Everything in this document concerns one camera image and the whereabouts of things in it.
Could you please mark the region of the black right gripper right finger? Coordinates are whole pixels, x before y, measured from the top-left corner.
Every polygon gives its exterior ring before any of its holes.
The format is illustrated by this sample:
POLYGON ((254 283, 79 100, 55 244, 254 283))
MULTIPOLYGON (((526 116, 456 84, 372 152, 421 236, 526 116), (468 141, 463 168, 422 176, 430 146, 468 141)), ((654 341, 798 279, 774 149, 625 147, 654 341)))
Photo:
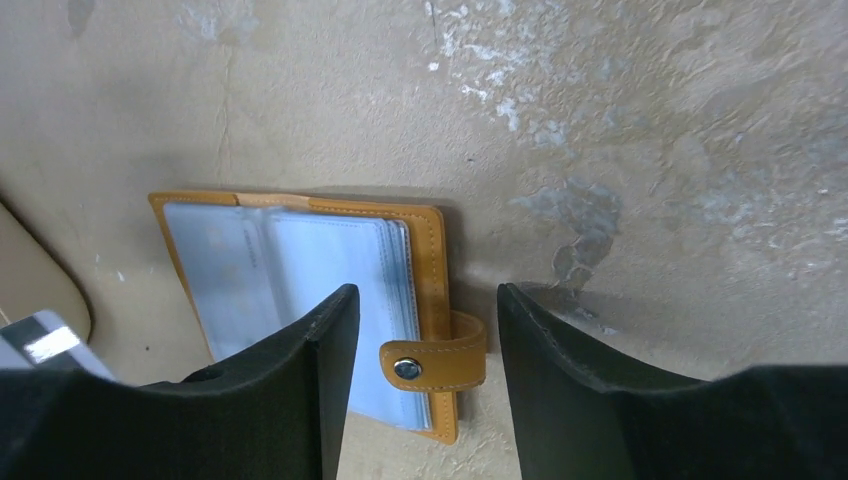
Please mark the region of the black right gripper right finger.
POLYGON ((843 479, 847 369, 765 365, 713 381, 630 357, 513 284, 497 319, 526 479, 843 479))

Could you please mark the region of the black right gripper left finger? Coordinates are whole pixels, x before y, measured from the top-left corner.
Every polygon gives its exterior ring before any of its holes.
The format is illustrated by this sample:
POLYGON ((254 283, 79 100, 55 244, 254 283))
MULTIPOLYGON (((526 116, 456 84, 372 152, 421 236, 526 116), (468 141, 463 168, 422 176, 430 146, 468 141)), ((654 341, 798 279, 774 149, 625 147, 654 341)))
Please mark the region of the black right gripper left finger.
POLYGON ((1 374, 5 479, 332 479, 359 327, 346 284, 178 383, 81 369, 1 374))

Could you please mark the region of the yellow leather card holder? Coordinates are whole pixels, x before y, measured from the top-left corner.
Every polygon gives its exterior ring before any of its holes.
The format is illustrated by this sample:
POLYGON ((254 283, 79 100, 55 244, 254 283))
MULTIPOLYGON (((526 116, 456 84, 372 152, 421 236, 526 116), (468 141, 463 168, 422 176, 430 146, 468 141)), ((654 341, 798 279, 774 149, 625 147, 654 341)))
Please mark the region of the yellow leather card holder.
POLYGON ((487 334, 450 306, 438 208, 233 191, 156 192, 149 202, 215 361, 354 285, 348 408, 455 443, 456 396, 485 380, 487 334))

